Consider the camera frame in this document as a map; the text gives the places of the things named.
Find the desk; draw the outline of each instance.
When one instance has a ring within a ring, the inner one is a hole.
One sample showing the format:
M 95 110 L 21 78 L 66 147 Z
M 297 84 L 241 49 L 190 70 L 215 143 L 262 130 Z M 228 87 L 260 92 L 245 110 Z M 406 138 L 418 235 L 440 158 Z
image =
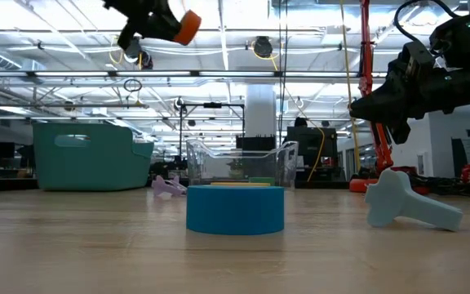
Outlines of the desk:
M 286 230 L 185 229 L 185 198 L 0 192 L 0 293 L 470 293 L 470 198 L 462 230 L 366 223 L 360 194 L 296 190 Z

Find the orange cap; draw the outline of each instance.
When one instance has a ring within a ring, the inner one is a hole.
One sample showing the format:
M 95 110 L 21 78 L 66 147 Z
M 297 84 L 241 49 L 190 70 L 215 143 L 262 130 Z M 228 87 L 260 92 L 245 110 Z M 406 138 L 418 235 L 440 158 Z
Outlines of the orange cap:
M 195 34 L 201 26 L 202 18 L 193 11 L 187 11 L 183 19 L 180 20 L 180 31 L 173 40 L 182 45 L 188 45 L 195 37 Z

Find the green object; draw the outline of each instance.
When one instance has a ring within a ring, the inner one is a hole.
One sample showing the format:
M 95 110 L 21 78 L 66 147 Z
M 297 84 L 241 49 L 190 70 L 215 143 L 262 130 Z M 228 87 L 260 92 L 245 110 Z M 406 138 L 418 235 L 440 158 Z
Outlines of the green object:
M 251 177 L 250 183 L 268 183 L 270 186 L 275 185 L 275 178 L 269 177 Z
M 153 143 L 106 124 L 36 123 L 33 146 L 39 188 L 116 191 L 146 185 Z

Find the light blue t-shaped object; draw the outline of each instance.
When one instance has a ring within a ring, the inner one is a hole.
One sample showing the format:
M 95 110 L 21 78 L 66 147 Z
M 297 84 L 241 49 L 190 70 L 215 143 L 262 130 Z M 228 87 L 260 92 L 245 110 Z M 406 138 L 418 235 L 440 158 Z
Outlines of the light blue t-shaped object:
M 397 216 L 406 216 L 457 231 L 463 216 L 460 209 L 413 191 L 408 175 L 402 171 L 383 171 L 378 183 L 367 188 L 366 203 L 370 204 L 367 222 L 374 227 L 383 227 Z

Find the teal plastic tub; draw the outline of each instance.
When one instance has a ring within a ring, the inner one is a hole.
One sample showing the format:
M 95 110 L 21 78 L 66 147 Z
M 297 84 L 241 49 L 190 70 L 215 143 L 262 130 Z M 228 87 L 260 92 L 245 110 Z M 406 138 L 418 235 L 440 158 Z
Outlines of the teal plastic tub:
M 117 191 L 143 187 L 153 143 L 106 124 L 33 125 L 38 185 L 44 190 Z

